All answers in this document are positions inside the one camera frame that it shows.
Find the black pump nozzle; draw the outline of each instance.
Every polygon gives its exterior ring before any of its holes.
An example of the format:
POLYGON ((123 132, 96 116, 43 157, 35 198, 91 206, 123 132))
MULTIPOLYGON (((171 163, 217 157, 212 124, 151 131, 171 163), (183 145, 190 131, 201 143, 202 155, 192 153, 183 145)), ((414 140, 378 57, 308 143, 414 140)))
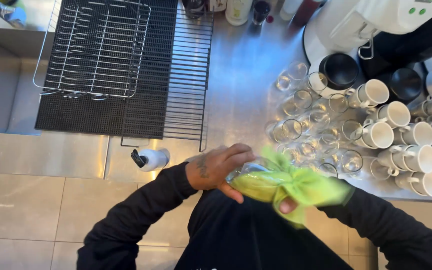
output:
POLYGON ((132 151, 131 158, 139 168, 143 168, 146 163, 148 163, 148 158, 146 156, 140 156, 136 149, 132 151))

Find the black long-sleeve shirt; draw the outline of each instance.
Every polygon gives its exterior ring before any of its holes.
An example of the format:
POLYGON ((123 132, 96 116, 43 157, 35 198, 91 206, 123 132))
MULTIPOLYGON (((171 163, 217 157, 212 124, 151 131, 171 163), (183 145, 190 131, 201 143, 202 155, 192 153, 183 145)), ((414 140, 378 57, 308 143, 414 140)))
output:
MULTIPOLYGON (((196 193, 185 166, 162 170, 111 208, 84 239, 77 268, 136 269, 137 243, 149 226, 196 193)), ((380 247, 388 269, 432 269, 432 230, 389 202, 356 189, 345 206, 320 210, 380 247)), ((188 233, 177 270, 351 269, 309 230, 295 230, 270 204, 248 197, 238 204, 219 190, 203 193, 188 233)))

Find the black rubber mat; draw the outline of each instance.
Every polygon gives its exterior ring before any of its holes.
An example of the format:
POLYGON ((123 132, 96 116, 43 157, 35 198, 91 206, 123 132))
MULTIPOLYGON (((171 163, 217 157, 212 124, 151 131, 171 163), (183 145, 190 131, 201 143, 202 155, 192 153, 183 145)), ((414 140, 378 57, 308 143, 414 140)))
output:
MULTIPOLYGON (((66 35, 59 34, 60 31, 68 31, 68 18, 63 20, 63 13, 67 12, 68 9, 74 10, 75 3, 81 4, 84 2, 81 0, 62 1, 60 17, 55 31, 55 42, 48 64, 48 75, 46 75, 45 80, 45 87, 47 88, 61 87, 61 80, 66 81, 65 89, 90 91, 92 88, 91 85, 71 85, 71 80, 66 76, 55 77, 50 75, 58 74, 54 71, 61 70, 63 57, 66 53, 58 45, 58 40, 67 38, 66 35)), ((150 7, 170 8, 168 10, 171 10, 177 8, 178 2, 177 0, 141 0, 141 3, 150 7)), ((107 10, 104 5, 100 6, 100 9, 101 13, 107 10)), ((128 9, 121 14, 117 14, 117 16, 129 17, 133 14, 134 9, 128 9)), ((120 136, 123 131, 123 117, 127 107, 124 135, 140 138, 162 138, 173 42, 172 39, 168 39, 168 36, 174 35, 175 20, 176 14, 174 17, 167 16, 164 20, 152 21, 150 18, 145 37, 148 46, 145 46, 144 50, 142 50, 141 60, 135 60, 134 58, 119 59, 119 57, 116 57, 114 61, 111 60, 105 64, 108 65, 108 71, 105 71, 107 72, 106 77, 100 77, 101 75, 98 74, 100 72, 94 72, 94 70, 91 71, 90 68, 85 67, 91 65, 88 63, 95 63, 95 60, 99 61, 99 58, 91 55, 88 51, 74 53, 78 52, 78 50, 74 50, 71 54, 71 63, 66 62, 65 64, 70 64, 72 67, 81 66, 79 67, 81 76, 72 78, 72 80, 90 80, 90 76, 93 76, 93 80, 99 78, 97 81, 100 90, 102 89, 100 92, 114 95, 121 94, 121 91, 112 88, 120 89, 122 85, 129 84, 129 89, 131 89, 131 86, 134 87, 136 84, 135 95, 126 99, 110 96, 102 101, 92 100, 91 98, 94 98, 94 96, 89 94, 78 98, 64 97, 64 95, 68 95, 68 92, 42 95, 35 129, 120 136), (141 61, 139 70, 135 70, 133 66, 135 61, 141 61), (127 76, 127 72, 109 68, 114 65, 131 66, 130 76, 127 76)), ((90 31, 87 38, 73 42, 71 45, 85 47, 87 42, 95 40, 96 34, 93 35, 90 31)), ((113 55, 123 58, 124 53, 115 53, 113 55)))

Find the white coffee machine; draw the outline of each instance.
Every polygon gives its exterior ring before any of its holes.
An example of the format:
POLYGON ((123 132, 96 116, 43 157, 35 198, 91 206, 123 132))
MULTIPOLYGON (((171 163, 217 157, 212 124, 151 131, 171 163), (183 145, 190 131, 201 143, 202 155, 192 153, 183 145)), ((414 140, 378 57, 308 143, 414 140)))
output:
POLYGON ((407 34, 431 18, 432 0, 329 0, 305 26, 304 50, 310 63, 335 52, 372 58, 380 31, 407 34))

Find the black sleeve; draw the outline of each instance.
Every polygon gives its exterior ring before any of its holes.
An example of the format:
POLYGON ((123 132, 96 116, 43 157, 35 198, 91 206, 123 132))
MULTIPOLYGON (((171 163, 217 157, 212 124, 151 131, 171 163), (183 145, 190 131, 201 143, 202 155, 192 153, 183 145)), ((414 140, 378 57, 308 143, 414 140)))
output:
POLYGON ((386 200, 356 188, 345 206, 319 210, 379 247, 387 269, 432 269, 432 230, 386 200))
POLYGON ((186 164, 163 169, 154 181, 112 207, 85 237, 77 269, 136 269, 137 243, 149 226, 197 192, 186 178, 186 164))

